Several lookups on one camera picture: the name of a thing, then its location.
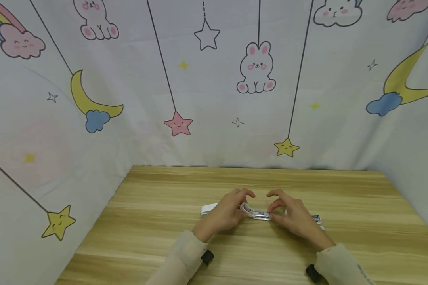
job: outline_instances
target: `yellow star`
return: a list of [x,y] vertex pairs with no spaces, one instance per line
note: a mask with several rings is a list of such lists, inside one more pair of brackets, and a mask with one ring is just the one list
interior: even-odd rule
[[277,155],[288,155],[293,157],[293,151],[299,150],[299,146],[292,145],[289,138],[286,138],[285,141],[281,143],[274,144],[279,150],[277,151]]
[[60,213],[48,212],[49,226],[43,233],[43,238],[55,234],[59,240],[63,240],[65,229],[76,222],[70,217],[70,207],[71,205],[68,205]]
[[320,108],[321,106],[317,104],[317,102],[314,102],[314,104],[309,105],[314,111],[316,111],[317,108]]
[[24,163],[35,162],[36,153],[26,153]]
[[184,71],[187,69],[188,67],[188,63],[186,63],[184,60],[183,62],[181,62],[181,64],[178,65],[179,67],[181,67],[182,69],[184,69]]

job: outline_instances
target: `sleeve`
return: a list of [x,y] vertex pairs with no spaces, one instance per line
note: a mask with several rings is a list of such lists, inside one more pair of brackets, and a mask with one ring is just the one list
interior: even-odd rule
[[376,285],[342,244],[317,253],[315,269],[329,285]]
[[202,263],[206,246],[191,231],[184,231],[146,285],[186,285]]

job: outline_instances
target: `person's left hand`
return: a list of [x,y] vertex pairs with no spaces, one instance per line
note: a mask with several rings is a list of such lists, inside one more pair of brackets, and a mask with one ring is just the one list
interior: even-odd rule
[[247,203],[246,196],[255,197],[255,194],[244,188],[224,195],[217,206],[195,225],[192,230],[195,237],[207,243],[214,234],[236,227],[247,216],[239,209],[243,202]]

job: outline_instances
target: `fabric backdrop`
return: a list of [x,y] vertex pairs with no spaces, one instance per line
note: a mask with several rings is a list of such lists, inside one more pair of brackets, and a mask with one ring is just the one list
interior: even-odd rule
[[428,224],[428,0],[0,0],[0,284],[131,165],[381,170]]

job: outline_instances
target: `yellow crescent moon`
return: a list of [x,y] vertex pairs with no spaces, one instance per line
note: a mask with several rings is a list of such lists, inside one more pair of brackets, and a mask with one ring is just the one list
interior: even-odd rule
[[119,116],[124,110],[124,105],[109,106],[92,101],[82,87],[81,75],[82,69],[73,74],[70,82],[72,96],[79,110],[84,114],[87,114],[88,111],[98,110],[108,113],[111,118]]
[[406,86],[406,81],[412,71],[412,68],[415,66],[427,46],[428,43],[400,62],[400,64],[395,67],[385,80],[384,94],[390,92],[398,93],[403,98],[401,105],[411,103],[428,96],[428,89],[411,89]]

